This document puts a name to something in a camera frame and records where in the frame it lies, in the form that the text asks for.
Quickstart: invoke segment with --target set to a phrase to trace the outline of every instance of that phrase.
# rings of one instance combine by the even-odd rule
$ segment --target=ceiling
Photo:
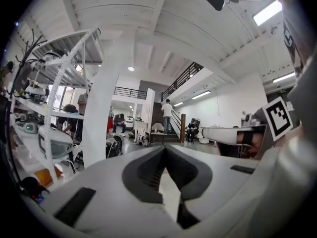
[[[30,41],[31,28],[52,40],[102,22],[106,53],[122,30],[133,26],[135,71],[125,74],[169,85],[195,61],[230,83],[258,71],[269,85],[265,90],[272,91],[279,86],[272,80],[293,68],[283,43],[282,13],[260,27],[252,19],[270,2],[230,3],[218,12],[206,0],[34,0],[11,40],[20,46]]]
[[[120,110],[129,110],[131,111],[131,108],[134,108],[134,103],[129,103],[129,102],[123,102],[123,101],[111,101],[111,106],[114,109],[120,109]],[[137,104],[137,112],[141,112],[142,109],[142,105],[141,104]]]

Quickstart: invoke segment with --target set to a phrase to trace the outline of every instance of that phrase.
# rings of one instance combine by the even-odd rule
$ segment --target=person in white shirt
[[[162,106],[162,111],[164,111],[164,134],[167,134],[167,131],[170,131],[170,118],[172,116],[173,107],[169,103],[169,99],[166,100],[166,104]]]
[[[82,116],[85,115],[87,101],[88,101],[88,93],[87,92],[84,94],[81,94],[78,98],[78,101],[77,101],[78,111],[79,111],[79,114]],[[83,138],[83,125],[84,125],[84,120],[79,119],[77,131],[76,131],[76,140],[78,140],[78,141],[81,141]]]

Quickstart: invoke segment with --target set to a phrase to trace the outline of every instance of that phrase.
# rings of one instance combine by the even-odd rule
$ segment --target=fluorescent light
[[[204,96],[204,95],[206,95],[206,94],[208,94],[208,93],[210,93],[210,91],[207,91],[207,92],[205,92],[205,93],[202,93],[202,94],[200,94],[200,95],[197,95],[197,96],[193,97],[192,99],[193,99],[193,100],[194,100],[194,99],[197,99],[197,98],[202,97],[202,96]]]
[[[295,76],[295,73],[294,73],[294,72],[293,72],[293,73],[290,73],[290,74],[287,74],[287,75],[285,75],[285,76],[278,77],[278,78],[274,79],[274,80],[273,80],[273,83],[276,83],[276,82],[278,82],[278,81],[281,81],[281,80],[284,80],[284,79],[286,79],[286,78],[293,77],[293,76]]]
[[[83,68],[80,65],[76,66],[76,71],[81,71],[81,70],[83,70]]]
[[[182,105],[182,104],[184,104],[184,102],[177,103],[174,105],[174,107],[177,107],[177,106]]]
[[[269,18],[282,11],[282,4],[276,0],[269,6],[261,10],[258,14],[253,16],[254,21],[258,26],[266,22]]]

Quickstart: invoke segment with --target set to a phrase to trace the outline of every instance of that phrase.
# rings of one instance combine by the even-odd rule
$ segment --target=chair
[[[151,127],[151,131],[155,130],[155,128],[157,129],[157,131],[161,131],[162,133],[159,132],[151,132],[151,137],[150,137],[150,144],[152,144],[154,142],[154,138],[155,137],[162,137],[162,144],[164,144],[164,139],[165,139],[165,134],[164,134],[164,127],[161,123],[155,123],[152,127]]]

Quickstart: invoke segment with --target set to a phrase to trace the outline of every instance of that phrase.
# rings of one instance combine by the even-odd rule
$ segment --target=wooden post
[[[180,121],[180,142],[185,142],[186,114],[182,114]]]

